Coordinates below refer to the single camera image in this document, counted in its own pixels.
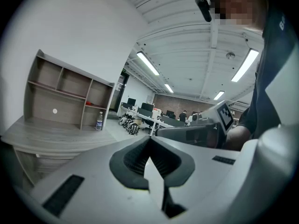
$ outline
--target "black door frame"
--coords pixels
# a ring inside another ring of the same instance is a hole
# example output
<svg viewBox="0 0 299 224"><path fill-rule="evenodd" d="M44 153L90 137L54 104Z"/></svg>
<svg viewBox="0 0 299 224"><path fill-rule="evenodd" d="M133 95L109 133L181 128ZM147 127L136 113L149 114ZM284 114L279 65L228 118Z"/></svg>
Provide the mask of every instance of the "black door frame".
<svg viewBox="0 0 299 224"><path fill-rule="evenodd" d="M128 79L129 79L129 75L125 72L121 72L121 76L124 76L124 80L123 80L123 83L122 83L122 90L116 100L116 105L115 105L115 109L111 109L109 108L109 111L114 111L114 112L118 112L118 108L120 107L120 103L121 103L121 98L122 98L122 95L123 95L123 92L125 91L125 88L126 88L126 85L127 85L127 82L128 82Z"/></svg>

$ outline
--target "plastic bottle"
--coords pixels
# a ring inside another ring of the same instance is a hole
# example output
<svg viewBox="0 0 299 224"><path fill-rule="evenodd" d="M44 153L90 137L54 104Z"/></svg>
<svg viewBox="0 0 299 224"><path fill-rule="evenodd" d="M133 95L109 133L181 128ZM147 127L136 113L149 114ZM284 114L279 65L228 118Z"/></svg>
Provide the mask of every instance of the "plastic bottle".
<svg viewBox="0 0 299 224"><path fill-rule="evenodd" d="M95 126L96 130L101 130L102 129L102 125L103 125L103 112L100 111L100 114L97 118L97 124Z"/></svg>

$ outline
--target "ceiling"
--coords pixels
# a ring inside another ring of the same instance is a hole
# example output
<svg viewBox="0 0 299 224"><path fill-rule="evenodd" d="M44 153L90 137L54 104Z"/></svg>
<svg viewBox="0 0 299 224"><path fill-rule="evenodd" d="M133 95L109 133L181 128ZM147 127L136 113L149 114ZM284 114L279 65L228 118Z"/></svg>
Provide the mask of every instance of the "ceiling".
<svg viewBox="0 0 299 224"><path fill-rule="evenodd" d="M263 50L262 33L231 25L208 23L195 0L129 0L149 23L149 29L137 40L125 69L153 91L172 96L213 103L218 100L250 104L255 70ZM245 75L231 81L249 47L260 52ZM155 76L137 57L144 51L160 73ZM226 54L235 58L228 60Z"/></svg>

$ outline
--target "door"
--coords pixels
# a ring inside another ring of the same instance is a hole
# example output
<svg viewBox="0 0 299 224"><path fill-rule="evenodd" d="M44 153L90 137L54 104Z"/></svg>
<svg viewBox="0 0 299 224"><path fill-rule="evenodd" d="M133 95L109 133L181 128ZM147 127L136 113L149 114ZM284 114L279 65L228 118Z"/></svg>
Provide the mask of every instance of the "door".
<svg viewBox="0 0 299 224"><path fill-rule="evenodd" d="M123 91L125 90L125 86L128 81L128 77L129 77L128 74L126 74L124 72L121 73L121 75L118 79L118 82L116 84L114 94L112 96L112 100L111 100L111 104L110 104L110 108L109 108L110 111L114 111L114 112L118 111L118 107L120 106L121 97L122 97Z"/></svg>

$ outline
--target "brick wall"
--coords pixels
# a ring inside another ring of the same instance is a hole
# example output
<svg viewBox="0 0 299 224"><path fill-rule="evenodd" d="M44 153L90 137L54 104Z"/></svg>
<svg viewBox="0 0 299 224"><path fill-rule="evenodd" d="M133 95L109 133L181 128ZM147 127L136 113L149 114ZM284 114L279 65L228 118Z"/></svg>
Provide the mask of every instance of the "brick wall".
<svg viewBox="0 0 299 224"><path fill-rule="evenodd" d="M155 94L153 103L155 104L155 108L162 110L163 113L166 113L167 110L174 111L174 114L177 118L179 114L184 110L187 110L188 118L193 111L202 112L213 106L211 104L202 103L198 101L157 94ZM239 119L241 114L241 112L235 111L234 117Z"/></svg>

